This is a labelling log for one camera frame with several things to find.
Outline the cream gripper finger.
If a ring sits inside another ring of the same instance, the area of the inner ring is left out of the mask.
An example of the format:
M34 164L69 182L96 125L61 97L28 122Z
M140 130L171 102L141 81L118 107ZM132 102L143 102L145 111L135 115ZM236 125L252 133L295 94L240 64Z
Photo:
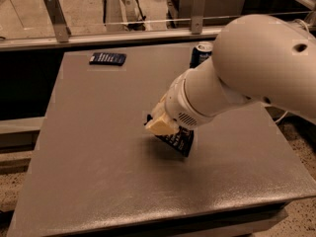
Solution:
M166 114L158 118L148 115L145 128L154 135L171 135L179 132L179 126Z

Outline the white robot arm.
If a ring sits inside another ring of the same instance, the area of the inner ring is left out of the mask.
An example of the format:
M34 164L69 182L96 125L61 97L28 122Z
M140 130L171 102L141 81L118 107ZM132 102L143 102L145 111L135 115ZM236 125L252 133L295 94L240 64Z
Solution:
M211 56L177 77L151 112L155 135L192 130L216 116L262 102L316 122L316 39L267 15L226 25Z

